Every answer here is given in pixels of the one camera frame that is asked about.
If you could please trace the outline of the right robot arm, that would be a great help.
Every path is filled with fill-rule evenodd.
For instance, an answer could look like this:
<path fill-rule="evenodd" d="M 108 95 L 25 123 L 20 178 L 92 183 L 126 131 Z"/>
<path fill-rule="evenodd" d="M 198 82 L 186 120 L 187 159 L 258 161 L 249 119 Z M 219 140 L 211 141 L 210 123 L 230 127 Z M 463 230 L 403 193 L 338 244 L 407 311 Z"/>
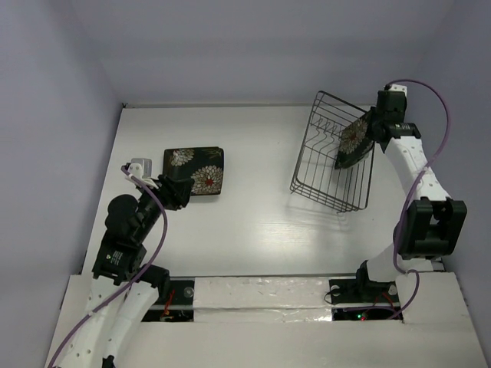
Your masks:
<path fill-rule="evenodd" d="M 465 202 L 437 179 L 432 165 L 438 155 L 426 156 L 419 129 L 404 120 L 406 109 L 407 87 L 392 82 L 378 92 L 369 114 L 367 135 L 396 170 L 406 199 L 391 245 L 357 270 L 353 291 L 363 301 L 387 291 L 400 275 L 417 275 L 424 262 L 451 255 L 467 214 Z"/>

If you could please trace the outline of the wire dish rack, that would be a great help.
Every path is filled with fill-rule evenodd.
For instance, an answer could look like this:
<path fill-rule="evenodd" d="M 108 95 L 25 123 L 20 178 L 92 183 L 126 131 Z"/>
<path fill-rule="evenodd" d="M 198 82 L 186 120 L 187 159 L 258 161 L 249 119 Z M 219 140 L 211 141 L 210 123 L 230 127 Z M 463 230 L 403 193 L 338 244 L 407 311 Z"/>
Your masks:
<path fill-rule="evenodd" d="M 342 131 L 369 111 L 320 90 L 311 106 L 290 191 L 338 213 L 367 208 L 374 165 L 374 144 L 349 168 L 338 168 Z"/>

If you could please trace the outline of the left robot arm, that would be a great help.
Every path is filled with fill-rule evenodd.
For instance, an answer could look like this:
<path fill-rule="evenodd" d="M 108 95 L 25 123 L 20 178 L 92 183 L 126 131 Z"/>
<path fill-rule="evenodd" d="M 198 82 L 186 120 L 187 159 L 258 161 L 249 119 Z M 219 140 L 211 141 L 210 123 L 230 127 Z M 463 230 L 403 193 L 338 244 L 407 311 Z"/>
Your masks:
<path fill-rule="evenodd" d="M 148 256 L 143 242 L 158 219 L 167 219 L 167 211 L 186 207 L 194 181 L 164 175 L 145 179 L 127 166 L 121 169 L 141 196 L 110 201 L 85 315 L 62 340 L 49 367 L 119 367 L 146 312 L 169 297 L 170 273 L 153 263 L 163 243 Z"/>

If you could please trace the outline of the black floral square plate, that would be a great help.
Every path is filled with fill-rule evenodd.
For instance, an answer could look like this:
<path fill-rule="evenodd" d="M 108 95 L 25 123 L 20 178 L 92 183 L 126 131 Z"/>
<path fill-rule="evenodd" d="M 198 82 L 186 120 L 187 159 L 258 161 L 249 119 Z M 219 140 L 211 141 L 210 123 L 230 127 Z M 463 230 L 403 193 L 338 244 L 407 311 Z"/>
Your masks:
<path fill-rule="evenodd" d="M 193 179 L 192 196 L 216 196 L 222 191 L 224 159 L 218 146 L 165 149 L 163 174 L 174 180 Z"/>

